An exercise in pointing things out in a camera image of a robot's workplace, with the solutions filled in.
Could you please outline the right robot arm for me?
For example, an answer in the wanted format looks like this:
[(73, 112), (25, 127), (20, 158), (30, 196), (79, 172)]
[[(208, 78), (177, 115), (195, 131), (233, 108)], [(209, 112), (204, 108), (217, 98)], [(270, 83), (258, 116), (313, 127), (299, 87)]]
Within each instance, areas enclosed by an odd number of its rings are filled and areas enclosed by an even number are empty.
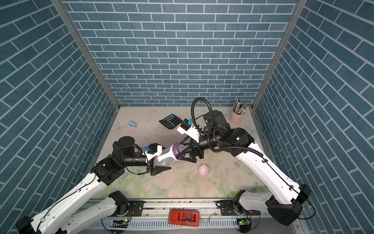
[[(199, 101), (208, 107), (204, 115), (204, 128), (196, 123), (195, 105)], [(187, 161), (195, 163), (197, 158), (203, 158), (206, 150), (230, 153), (248, 166), (271, 192), (270, 197), (257, 208), (258, 211), (266, 207), (267, 212), (284, 226), (301, 218), (303, 203), (308, 201), (311, 188), (289, 178), (262, 152), (259, 144), (245, 129), (231, 128), (224, 115), (213, 110), (207, 99), (197, 97), (192, 102), (191, 120), (182, 121), (179, 128), (190, 138), (190, 143), (176, 156), (177, 160), (184, 160), (184, 155), (188, 154), (190, 157)]]

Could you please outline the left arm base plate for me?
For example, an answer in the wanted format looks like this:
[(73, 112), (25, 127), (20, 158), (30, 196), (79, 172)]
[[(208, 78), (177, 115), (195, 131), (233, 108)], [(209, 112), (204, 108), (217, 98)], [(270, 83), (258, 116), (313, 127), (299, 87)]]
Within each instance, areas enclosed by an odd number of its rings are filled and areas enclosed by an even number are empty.
[(139, 217), (142, 215), (145, 202), (142, 200), (130, 200), (120, 204), (115, 212), (115, 216)]

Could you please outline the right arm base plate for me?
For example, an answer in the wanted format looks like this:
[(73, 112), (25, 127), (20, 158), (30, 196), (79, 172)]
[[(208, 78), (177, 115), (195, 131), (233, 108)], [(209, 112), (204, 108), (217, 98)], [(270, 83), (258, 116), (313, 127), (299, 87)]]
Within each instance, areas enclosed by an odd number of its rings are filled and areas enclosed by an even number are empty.
[(215, 202), (222, 216), (260, 215), (260, 211), (246, 210), (238, 202), (233, 200), (219, 200)]

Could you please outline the purple collar with nipple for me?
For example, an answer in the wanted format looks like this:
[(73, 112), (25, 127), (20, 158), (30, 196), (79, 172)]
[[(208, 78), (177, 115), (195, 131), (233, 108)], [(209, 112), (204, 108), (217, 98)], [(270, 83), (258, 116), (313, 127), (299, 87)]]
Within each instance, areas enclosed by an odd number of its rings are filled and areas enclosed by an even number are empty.
[(175, 158), (177, 158), (177, 155), (179, 154), (179, 153), (181, 153), (181, 152), (179, 152), (179, 145), (180, 145), (181, 143), (175, 143), (175, 144), (173, 144), (173, 146), (172, 146), (172, 151), (173, 151), (173, 154), (174, 154), (174, 156), (175, 156)]

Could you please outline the clear baby bottle body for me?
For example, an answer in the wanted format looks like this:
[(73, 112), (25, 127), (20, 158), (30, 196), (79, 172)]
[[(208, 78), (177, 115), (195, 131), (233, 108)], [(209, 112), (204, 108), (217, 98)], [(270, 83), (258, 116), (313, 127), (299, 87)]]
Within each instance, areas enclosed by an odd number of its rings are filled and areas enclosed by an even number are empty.
[(176, 160), (172, 151), (162, 154), (160, 156), (156, 156), (154, 159), (154, 163), (156, 166), (165, 166), (169, 167), (171, 164)]

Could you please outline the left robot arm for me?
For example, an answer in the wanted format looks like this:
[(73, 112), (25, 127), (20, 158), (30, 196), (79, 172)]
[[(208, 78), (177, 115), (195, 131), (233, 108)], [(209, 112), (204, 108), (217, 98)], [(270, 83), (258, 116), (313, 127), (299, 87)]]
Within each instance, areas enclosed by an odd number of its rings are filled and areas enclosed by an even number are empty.
[(170, 168), (162, 160), (175, 159), (180, 144), (169, 148), (151, 144), (140, 148), (131, 136), (124, 136), (113, 143), (113, 152), (99, 161), (90, 172), (66, 195), (34, 217), (24, 216), (16, 223), (20, 234), (76, 234), (96, 221), (114, 215), (129, 219), (132, 207), (121, 191), (108, 195), (102, 202), (78, 212), (89, 199), (107, 188), (128, 167), (146, 168), (146, 173), (157, 175)]

